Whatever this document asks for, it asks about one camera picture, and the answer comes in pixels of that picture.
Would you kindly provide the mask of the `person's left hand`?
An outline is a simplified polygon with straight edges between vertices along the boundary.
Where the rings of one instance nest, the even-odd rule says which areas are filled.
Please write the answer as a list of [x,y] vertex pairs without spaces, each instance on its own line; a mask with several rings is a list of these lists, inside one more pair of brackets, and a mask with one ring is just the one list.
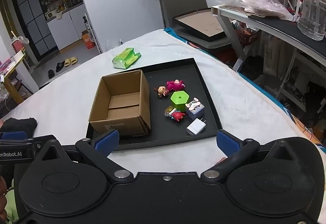
[[2,176],[0,176],[0,217],[1,221],[5,221],[7,218],[7,212],[5,207],[7,205],[6,199],[7,185]]

